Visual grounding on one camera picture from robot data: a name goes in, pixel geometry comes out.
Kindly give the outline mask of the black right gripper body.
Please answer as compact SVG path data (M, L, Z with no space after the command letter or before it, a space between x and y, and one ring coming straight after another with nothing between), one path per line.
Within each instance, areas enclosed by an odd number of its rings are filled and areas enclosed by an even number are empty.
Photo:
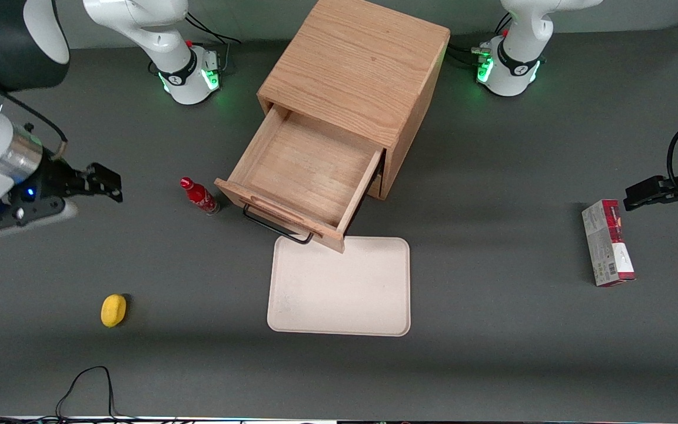
M90 193L84 171L74 169L65 160L54 160L49 155L41 158L36 171L24 181L26 200L50 196L88 196Z

